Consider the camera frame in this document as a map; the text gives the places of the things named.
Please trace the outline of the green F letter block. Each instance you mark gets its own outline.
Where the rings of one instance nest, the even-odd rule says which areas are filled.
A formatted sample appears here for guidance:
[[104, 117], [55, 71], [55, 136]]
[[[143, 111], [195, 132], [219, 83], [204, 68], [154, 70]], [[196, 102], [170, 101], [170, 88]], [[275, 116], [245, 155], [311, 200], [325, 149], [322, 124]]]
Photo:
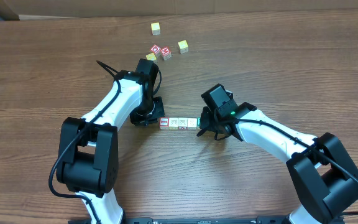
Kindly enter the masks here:
[[200, 129], [200, 123], [201, 123], [201, 118], [197, 118], [197, 125], [196, 125], [197, 129]]

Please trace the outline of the red I letter block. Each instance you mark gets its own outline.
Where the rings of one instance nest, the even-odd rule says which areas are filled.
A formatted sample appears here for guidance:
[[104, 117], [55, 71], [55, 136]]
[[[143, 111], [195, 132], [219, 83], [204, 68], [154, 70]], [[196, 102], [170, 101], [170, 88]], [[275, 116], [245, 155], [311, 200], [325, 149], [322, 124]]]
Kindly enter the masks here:
[[160, 129], [169, 129], [169, 118], [161, 117], [159, 122]]

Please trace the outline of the plain cream block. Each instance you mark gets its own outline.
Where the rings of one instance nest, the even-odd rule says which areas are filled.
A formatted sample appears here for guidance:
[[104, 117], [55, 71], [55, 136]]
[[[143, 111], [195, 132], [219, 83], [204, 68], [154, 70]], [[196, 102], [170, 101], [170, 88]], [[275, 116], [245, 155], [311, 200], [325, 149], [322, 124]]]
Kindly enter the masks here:
[[197, 129], [198, 119], [197, 118], [188, 118], [187, 119], [187, 129]]

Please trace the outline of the cream picture block yellow side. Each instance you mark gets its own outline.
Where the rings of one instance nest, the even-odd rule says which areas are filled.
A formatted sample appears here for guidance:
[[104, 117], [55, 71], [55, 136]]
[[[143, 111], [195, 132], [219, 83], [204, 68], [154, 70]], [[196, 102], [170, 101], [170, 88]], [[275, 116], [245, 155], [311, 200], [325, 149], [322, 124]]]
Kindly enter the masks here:
[[168, 119], [168, 128], [171, 130], [176, 130], [178, 129], [178, 118], [172, 118], [170, 117]]

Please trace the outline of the cream block red X side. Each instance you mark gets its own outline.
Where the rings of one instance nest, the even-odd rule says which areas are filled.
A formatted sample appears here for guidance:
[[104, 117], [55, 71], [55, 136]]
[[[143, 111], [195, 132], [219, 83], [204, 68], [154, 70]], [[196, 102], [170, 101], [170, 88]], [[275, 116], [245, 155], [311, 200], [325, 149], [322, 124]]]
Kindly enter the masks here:
[[179, 129], [188, 129], [188, 118], [179, 118], [178, 119], [178, 128]]

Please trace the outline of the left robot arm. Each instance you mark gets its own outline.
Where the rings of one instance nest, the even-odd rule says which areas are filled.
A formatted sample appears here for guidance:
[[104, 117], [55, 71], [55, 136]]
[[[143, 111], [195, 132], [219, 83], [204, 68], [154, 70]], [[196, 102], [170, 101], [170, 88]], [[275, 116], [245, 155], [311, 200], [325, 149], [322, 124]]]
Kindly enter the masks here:
[[148, 126], [165, 115], [162, 98], [156, 96], [162, 77], [159, 67], [146, 59], [133, 72], [99, 65], [112, 75], [113, 86], [89, 113], [64, 120], [48, 186], [57, 197], [81, 199], [90, 214], [87, 223], [120, 224], [125, 213], [113, 190], [119, 170], [118, 131], [127, 119]]

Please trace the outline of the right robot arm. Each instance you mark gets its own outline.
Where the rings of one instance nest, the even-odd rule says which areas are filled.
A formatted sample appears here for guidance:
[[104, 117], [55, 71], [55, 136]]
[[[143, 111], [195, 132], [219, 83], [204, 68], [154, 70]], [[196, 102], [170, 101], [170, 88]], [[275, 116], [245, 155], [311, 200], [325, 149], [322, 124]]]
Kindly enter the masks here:
[[233, 136], [286, 164], [300, 206], [284, 223], [342, 223], [344, 216], [358, 215], [358, 168], [338, 137], [288, 128], [250, 103], [238, 105], [221, 84], [201, 97], [206, 105], [199, 136], [206, 131], [217, 141]]

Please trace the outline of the yellow block left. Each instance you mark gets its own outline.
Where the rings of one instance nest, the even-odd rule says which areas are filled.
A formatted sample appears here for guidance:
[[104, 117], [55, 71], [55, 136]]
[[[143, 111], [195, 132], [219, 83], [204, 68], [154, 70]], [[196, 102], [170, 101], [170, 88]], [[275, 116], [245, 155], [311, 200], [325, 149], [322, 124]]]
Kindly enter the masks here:
[[146, 55], [146, 59], [155, 63], [157, 61], [157, 56], [152, 52]]

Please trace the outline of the red M letter block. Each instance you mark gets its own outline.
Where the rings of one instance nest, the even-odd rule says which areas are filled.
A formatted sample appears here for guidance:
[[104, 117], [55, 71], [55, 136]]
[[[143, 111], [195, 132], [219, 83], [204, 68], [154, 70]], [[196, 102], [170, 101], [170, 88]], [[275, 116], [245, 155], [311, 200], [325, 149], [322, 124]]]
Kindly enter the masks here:
[[160, 53], [164, 60], [168, 60], [172, 57], [172, 52], [168, 47], [161, 48]]

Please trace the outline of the red C letter block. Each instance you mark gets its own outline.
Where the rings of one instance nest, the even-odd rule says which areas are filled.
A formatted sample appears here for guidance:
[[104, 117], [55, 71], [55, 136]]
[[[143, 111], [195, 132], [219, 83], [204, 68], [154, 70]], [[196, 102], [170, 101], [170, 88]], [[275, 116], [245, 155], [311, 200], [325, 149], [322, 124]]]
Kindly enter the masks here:
[[150, 51], [154, 53], [156, 57], [161, 56], [161, 48], [158, 45], [153, 45]]

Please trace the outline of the yellow block right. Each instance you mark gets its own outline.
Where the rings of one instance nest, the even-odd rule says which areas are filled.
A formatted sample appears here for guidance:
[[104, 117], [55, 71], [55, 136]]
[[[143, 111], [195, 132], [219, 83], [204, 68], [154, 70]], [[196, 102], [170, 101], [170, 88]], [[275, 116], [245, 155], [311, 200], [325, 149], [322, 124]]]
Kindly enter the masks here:
[[186, 53], [189, 51], [189, 46], [186, 40], [182, 40], [178, 42], [178, 47], [180, 49], [180, 53]]

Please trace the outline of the yellow block far top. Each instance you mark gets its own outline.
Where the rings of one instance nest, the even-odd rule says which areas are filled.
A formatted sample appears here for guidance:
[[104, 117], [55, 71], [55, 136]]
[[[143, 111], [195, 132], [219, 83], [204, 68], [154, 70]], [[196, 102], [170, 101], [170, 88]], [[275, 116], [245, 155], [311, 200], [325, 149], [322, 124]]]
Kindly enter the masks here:
[[151, 23], [150, 26], [151, 26], [152, 35], [160, 35], [161, 34], [159, 22]]

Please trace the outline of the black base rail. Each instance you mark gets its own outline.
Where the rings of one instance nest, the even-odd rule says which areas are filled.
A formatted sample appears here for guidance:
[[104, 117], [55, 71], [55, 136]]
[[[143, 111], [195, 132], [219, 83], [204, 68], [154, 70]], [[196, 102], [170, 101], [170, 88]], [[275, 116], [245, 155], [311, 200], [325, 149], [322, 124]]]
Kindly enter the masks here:
[[123, 224], [285, 224], [285, 216], [262, 216], [256, 218], [222, 218], [222, 219], [152, 219], [125, 218]]

